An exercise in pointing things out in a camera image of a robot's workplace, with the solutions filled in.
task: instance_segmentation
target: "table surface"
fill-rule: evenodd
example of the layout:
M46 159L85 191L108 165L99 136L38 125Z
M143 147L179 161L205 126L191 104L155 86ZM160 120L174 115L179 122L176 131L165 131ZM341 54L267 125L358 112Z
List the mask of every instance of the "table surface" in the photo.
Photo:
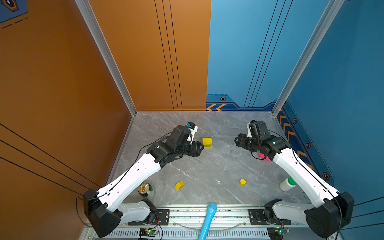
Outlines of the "table surface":
M152 202L157 207L168 205L222 205L264 206L280 198L287 202L310 204L308 197L297 185L283 192L279 184L289 175L272 161L258 160L245 149L237 147L234 139L247 133L251 120L264 121L269 130L283 136L276 118L270 112L138 112L133 120L122 154L112 179L126 171L141 147L157 140L177 125L193 122L198 126L194 140L211 137L213 149L204 149L199 157L184 156L167 164L145 182L155 190ZM240 186L245 179L245 186ZM179 191L177 182L183 181ZM138 202L142 197L133 191L124 203Z

